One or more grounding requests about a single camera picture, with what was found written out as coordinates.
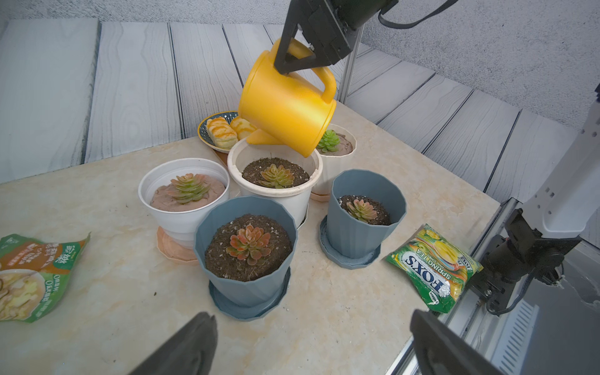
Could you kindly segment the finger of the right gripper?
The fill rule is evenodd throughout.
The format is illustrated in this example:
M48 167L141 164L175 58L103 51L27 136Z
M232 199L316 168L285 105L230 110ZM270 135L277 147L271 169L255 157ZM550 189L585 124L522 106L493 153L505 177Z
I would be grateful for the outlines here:
M300 70L310 70L319 67L329 67L345 59L349 54L348 45L333 46L328 45L326 47L310 47L309 56L302 58L300 62Z
M307 1L292 0L290 2L274 62L274 66L280 74L309 69L307 58L296 58L289 51L298 31L298 26L302 26L306 21L306 10Z

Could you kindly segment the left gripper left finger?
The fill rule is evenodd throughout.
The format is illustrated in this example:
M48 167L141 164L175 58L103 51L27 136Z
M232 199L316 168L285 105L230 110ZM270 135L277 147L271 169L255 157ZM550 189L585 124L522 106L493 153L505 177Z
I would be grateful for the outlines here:
M199 312L131 374L209 374L217 342L216 317Z

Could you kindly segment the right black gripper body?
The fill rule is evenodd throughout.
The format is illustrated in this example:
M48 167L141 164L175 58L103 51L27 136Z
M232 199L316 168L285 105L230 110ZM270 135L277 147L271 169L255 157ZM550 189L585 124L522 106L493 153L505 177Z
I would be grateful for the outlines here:
M396 1L307 1L306 21L298 26L309 48L348 45L353 50L356 31L376 13Z

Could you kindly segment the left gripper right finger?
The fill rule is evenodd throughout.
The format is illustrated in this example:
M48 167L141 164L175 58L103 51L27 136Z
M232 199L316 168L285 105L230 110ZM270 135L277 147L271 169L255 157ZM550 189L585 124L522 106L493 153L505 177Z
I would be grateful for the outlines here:
M415 310L410 330L422 374L502 374L431 312Z

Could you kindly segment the yellow watering can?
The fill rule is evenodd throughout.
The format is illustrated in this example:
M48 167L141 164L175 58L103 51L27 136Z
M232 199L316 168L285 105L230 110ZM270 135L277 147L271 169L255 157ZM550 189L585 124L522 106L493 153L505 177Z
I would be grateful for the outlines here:
M312 70L323 82L323 91L295 72L279 73L274 64L280 43L277 40L256 60L238 114L256 127L246 138L250 145L287 145L308 157L333 118L337 82L327 67Z

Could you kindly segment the white pot bright green succulent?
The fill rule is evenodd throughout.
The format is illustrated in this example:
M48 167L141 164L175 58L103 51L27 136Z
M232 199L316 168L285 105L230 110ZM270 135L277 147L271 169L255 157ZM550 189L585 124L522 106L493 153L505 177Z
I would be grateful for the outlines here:
M323 171L311 192L321 195L331 194L331 185L334 178L341 172L350 169L352 158L357 149L357 140L348 130L333 123L329 125L328 129L337 134L340 143L337 145L336 152L322 153L318 150L323 162Z

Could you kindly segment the large white pot dark soil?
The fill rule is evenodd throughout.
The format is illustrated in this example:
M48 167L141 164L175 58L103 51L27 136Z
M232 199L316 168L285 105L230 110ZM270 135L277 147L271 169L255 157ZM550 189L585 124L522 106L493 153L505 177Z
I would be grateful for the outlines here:
M306 218L310 191L323 172L318 151L304 157L285 145L250 145L247 141L233 146L227 166L242 195L281 204L297 228Z

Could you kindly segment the blue pot red succulent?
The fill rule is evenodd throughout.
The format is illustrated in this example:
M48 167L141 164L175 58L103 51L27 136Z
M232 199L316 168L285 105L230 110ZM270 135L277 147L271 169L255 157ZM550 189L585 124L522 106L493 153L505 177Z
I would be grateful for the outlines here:
M237 320L263 317L285 296L298 230L291 214L266 198L233 198L210 211L194 251L217 308Z

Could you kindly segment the blue pot pink succulent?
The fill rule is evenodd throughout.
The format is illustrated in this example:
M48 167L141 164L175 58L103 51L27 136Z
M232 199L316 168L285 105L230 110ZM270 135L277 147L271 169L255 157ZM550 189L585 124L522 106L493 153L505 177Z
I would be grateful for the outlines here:
M389 225L370 224L353 217L342 205L346 195L381 204L389 215ZM369 170L346 170L333 180L327 215L320 224L320 247L340 267L367 267L378 258L382 242L406 214L406 199L389 179Z

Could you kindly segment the white pot pink-green succulent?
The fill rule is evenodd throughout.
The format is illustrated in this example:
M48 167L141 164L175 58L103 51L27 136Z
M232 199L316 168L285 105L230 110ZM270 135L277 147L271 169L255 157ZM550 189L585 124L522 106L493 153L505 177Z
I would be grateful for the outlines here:
M229 174L218 162L187 158L148 172L138 195L165 233L192 249L197 226L211 209L229 199L230 187Z

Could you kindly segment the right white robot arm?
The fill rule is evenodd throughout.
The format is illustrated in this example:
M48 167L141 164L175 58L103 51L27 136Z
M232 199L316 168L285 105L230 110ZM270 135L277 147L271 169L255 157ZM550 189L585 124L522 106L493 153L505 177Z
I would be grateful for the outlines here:
M279 73L329 67L350 55L359 29L372 17L386 28L407 30L422 21L385 19L395 1L292 1L274 66ZM488 248L483 270L470 286L489 313L512 311L537 279L554 284L557 267L581 241L580 234L599 208L599 102L594 101L581 133L554 170L506 221L508 237Z

